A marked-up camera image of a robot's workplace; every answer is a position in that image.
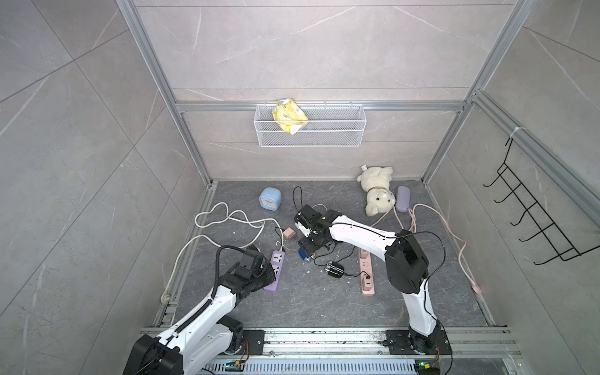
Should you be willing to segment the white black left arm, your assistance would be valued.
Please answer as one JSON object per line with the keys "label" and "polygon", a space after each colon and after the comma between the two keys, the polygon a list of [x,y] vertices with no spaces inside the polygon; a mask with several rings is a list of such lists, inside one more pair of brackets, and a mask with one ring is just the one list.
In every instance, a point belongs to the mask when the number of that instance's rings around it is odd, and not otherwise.
{"label": "white black left arm", "polygon": [[209,294],[173,326],[140,337],[124,374],[197,374],[219,354],[249,359],[252,347],[243,323],[229,315],[251,293],[276,281],[265,254],[250,245],[217,249],[215,279]]}

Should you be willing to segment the pink USB charger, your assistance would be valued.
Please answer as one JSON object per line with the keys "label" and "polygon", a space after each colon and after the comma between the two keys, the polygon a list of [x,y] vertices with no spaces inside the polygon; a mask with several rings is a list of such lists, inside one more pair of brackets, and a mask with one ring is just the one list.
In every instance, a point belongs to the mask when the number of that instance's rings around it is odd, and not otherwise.
{"label": "pink USB charger", "polygon": [[297,233],[291,227],[288,227],[283,231],[283,235],[287,240],[294,240],[297,238]]}

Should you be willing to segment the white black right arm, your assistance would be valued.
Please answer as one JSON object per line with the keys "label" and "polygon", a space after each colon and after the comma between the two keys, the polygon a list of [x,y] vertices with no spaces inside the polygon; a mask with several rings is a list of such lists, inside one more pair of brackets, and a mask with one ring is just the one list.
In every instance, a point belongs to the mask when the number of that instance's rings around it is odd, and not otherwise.
{"label": "white black right arm", "polygon": [[385,262],[389,283],[401,292],[409,314],[408,331],[388,331],[384,345],[390,353],[414,350],[425,355],[451,355],[449,339],[434,314],[429,297],[429,260],[414,234],[382,231],[358,223],[340,212],[320,213],[303,206],[295,215],[302,236],[299,247],[307,256],[333,243],[345,242]]}

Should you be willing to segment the black silver shaver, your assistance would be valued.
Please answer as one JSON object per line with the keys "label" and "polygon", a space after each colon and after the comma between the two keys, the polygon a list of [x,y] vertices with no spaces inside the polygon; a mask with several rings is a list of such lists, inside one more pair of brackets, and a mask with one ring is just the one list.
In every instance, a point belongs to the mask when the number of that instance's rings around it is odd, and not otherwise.
{"label": "black silver shaver", "polygon": [[325,272],[333,278],[342,278],[345,275],[345,267],[338,262],[328,262],[325,267]]}

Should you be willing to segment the purple power strip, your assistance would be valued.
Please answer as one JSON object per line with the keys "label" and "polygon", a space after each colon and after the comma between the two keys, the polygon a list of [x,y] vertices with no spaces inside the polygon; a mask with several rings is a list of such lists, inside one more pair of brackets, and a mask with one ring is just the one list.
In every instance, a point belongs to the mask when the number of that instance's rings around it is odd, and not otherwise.
{"label": "purple power strip", "polygon": [[284,258],[285,258],[284,251],[275,250],[272,252],[270,264],[274,271],[275,281],[273,281],[271,284],[267,285],[264,288],[265,291],[276,292],[276,290],[278,289],[278,284],[281,279],[281,270],[282,270],[283,264],[284,264]]}

